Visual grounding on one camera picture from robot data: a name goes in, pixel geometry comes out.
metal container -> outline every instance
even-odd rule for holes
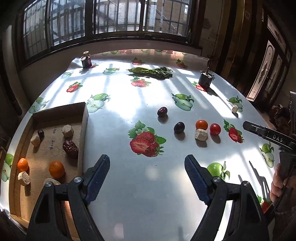
[[[198,84],[203,87],[205,90],[207,90],[210,87],[210,84],[212,83],[212,80],[214,80],[214,75],[208,73],[209,67],[207,68],[207,72],[200,71],[200,79],[198,80]]]
[[[83,52],[83,56],[81,57],[82,67],[86,69],[89,69],[92,66],[91,55],[88,53],[88,51]]]

human hand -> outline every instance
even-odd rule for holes
[[[287,186],[287,188],[294,188],[296,189],[296,176],[291,176],[288,179],[286,178],[285,180],[282,180],[279,176],[279,169],[280,169],[280,164],[276,166],[276,171],[273,176],[273,180],[271,183],[271,191],[270,191],[270,199],[271,201],[276,201],[277,198],[281,195],[282,193],[282,188],[284,186]]]

table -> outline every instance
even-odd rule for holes
[[[203,167],[226,161],[226,169],[230,171],[227,182],[240,184],[247,180],[256,194],[267,199],[268,185],[279,162],[278,146],[272,144],[275,160],[274,167],[269,168],[259,149],[266,141],[243,130],[245,120],[262,126],[266,123],[239,91],[212,72],[215,80],[210,86],[211,92],[200,91],[193,85],[198,82],[200,70],[206,70],[207,60],[170,50],[120,50],[92,56],[93,68],[85,70],[76,58],[24,116],[8,153],[14,154],[34,111],[87,102],[89,119],[83,171],[92,167],[102,154],[107,154],[111,161],[98,197],[89,205],[104,239],[190,240],[206,205],[198,199],[184,169],[186,155],[193,154]],[[128,69],[138,66],[166,66],[173,70],[173,77],[157,80],[130,76]],[[189,111],[179,108],[172,94],[190,96],[189,99],[194,100],[189,100],[193,108]],[[236,115],[231,112],[228,101],[232,97],[242,100],[242,112]],[[167,119],[157,116],[162,106],[168,108]],[[196,142],[195,122],[199,119],[209,125],[218,123],[222,128],[219,137],[209,135],[205,142]],[[224,120],[242,132],[243,143],[229,137],[223,129]],[[181,138],[173,131],[179,121],[185,124]],[[130,136],[153,132],[152,129],[162,143],[163,152],[159,153],[162,155],[137,155],[131,150]],[[9,180],[1,180],[0,206],[6,210],[9,210],[8,183]],[[223,239],[230,210],[228,201],[216,240]]]

red tomato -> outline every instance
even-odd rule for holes
[[[210,125],[210,134],[211,135],[216,136],[216,135],[219,135],[220,132],[221,132],[221,127],[218,124],[213,123],[213,124]]]

cardboard tray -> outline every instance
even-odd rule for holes
[[[60,183],[70,182],[73,178],[82,175],[82,158],[84,137],[88,119],[86,103],[75,103],[59,106],[33,113],[17,145],[9,180],[9,209],[11,216],[28,227],[30,218],[43,188],[43,181],[52,178],[49,173],[49,164],[60,161],[65,167],[65,175],[59,179]],[[74,129],[72,138],[64,138],[62,127],[71,125]],[[44,138],[39,147],[34,147],[30,140],[37,134],[38,129],[43,129]],[[77,159],[70,158],[63,150],[62,144],[66,139],[71,139],[79,148]],[[27,173],[31,183],[21,186],[17,176],[19,174],[17,163],[19,159],[26,158],[29,163]],[[73,240],[79,240],[70,207],[65,202],[65,215]]]

